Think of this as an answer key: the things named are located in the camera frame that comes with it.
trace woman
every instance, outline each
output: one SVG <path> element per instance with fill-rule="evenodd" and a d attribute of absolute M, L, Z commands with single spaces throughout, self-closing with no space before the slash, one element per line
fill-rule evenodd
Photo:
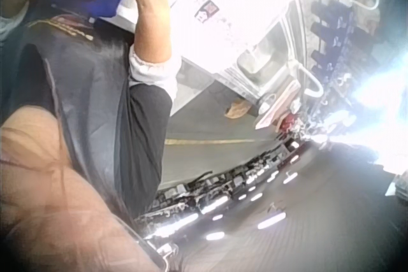
<path fill-rule="evenodd" d="M 1 236 L 35 271 L 158 269 L 111 214 L 154 198 L 180 67 L 168 0 L 137 3 L 128 58 L 123 39 L 58 15 L 13 29 L 27 1 L 2 0 Z"/>

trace sticker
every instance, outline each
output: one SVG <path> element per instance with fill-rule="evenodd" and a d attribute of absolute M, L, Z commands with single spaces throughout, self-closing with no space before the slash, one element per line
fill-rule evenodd
<path fill-rule="evenodd" d="M 202 22 L 203 24 L 213 17 L 217 12 L 219 11 L 219 8 L 213 3 L 211 0 L 208 0 L 195 14 L 195 18 L 198 19 L 198 21 Z"/>

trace yellow line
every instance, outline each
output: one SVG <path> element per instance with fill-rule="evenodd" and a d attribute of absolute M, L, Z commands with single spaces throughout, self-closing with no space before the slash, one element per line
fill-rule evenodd
<path fill-rule="evenodd" d="M 166 140 L 165 145 L 225 145 L 232 143 L 255 143 L 258 141 L 270 141 L 270 140 Z"/>

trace person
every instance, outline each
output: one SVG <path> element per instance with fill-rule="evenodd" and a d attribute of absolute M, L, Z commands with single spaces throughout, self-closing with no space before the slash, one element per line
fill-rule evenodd
<path fill-rule="evenodd" d="M 115 31 L 36 19 L 42 1 L 1 0 L 0 230 L 32 271 L 161 268 L 123 221 L 160 183 L 181 58 L 168 0 L 136 2 L 128 48 Z"/>

